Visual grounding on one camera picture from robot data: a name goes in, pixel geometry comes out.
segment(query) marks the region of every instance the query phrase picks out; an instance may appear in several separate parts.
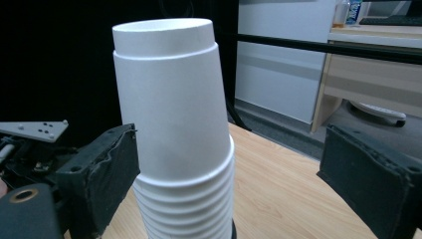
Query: black pipe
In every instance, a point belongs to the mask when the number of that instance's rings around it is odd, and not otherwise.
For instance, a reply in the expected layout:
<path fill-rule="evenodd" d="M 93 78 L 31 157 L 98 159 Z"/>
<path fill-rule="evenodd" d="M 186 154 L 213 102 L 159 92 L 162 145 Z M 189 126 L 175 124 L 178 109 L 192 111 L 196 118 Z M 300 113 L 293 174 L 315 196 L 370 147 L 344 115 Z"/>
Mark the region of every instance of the black pipe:
<path fill-rule="evenodd" d="M 342 46 L 328 43 L 308 42 L 300 40 L 291 40 L 283 38 L 272 38 L 262 36 L 252 36 L 245 34 L 227 34 L 219 33 L 217 37 L 237 40 L 239 42 L 248 42 L 263 44 L 269 46 L 294 48 L 300 50 L 332 53 L 338 55 L 345 55 L 350 57 L 375 59 L 389 62 L 408 63 L 415 65 L 422 65 L 422 51 L 411 52 L 400 49 L 382 49 L 377 45 L 370 46 Z"/>

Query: metal bracket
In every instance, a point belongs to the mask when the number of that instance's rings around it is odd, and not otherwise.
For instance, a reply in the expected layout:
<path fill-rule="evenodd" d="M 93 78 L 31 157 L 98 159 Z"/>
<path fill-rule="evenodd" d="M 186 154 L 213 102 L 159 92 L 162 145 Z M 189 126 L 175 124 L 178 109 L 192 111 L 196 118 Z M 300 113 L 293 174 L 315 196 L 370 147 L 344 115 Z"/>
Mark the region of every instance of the metal bracket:
<path fill-rule="evenodd" d="M 0 132 L 39 141 L 55 142 L 68 125 L 67 120 L 0 122 Z"/>

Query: stack of paper cups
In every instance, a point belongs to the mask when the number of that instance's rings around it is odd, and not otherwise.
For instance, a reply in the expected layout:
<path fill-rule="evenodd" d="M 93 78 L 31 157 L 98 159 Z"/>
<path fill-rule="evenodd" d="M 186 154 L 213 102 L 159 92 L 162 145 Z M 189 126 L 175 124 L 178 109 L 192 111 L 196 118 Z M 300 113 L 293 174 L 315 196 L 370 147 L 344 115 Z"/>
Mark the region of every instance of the stack of paper cups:
<path fill-rule="evenodd" d="M 133 184 L 150 238 L 230 238 L 234 143 L 212 22 L 112 28 L 123 123 L 138 132 Z"/>

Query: table surface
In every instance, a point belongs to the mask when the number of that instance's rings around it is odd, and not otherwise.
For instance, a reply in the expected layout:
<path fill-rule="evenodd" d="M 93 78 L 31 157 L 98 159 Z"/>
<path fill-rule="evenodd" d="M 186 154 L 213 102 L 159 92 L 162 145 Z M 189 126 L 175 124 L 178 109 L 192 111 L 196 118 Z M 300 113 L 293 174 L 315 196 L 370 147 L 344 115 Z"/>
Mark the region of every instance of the table surface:
<path fill-rule="evenodd" d="M 229 128 L 236 145 L 238 238 L 376 238 L 316 176 L 317 161 L 235 125 Z M 147 238 L 131 190 L 103 238 Z M 420 230 L 415 238 L 422 238 Z"/>

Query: white paper cup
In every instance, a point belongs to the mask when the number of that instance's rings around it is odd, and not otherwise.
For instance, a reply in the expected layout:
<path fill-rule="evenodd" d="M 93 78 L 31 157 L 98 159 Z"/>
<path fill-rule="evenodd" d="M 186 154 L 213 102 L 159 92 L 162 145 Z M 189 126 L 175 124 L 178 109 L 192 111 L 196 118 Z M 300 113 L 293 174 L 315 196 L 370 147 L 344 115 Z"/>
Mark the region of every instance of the white paper cup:
<path fill-rule="evenodd" d="M 212 33 L 211 21 L 203 19 L 113 27 L 122 121 L 134 122 L 138 129 L 139 165 L 145 176 L 196 178 L 218 167 L 229 151 L 220 59 Z"/>
<path fill-rule="evenodd" d="M 135 123 L 133 188 L 150 238 L 230 238 L 234 143 L 212 22 L 112 28 L 123 123 Z"/>

